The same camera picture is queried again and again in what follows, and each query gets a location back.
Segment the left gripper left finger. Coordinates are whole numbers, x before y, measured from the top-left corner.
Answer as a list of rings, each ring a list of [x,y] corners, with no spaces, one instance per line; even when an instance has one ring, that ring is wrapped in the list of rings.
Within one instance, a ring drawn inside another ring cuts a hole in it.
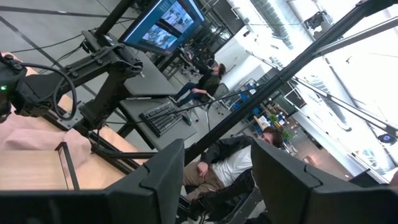
[[[173,224],[184,156],[176,139],[105,189],[2,191],[1,223]]]

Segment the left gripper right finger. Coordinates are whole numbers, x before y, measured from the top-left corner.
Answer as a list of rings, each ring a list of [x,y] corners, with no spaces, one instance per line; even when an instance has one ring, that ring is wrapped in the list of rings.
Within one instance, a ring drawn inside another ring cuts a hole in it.
[[[397,188],[362,187],[255,139],[252,171],[272,223],[397,223]]]

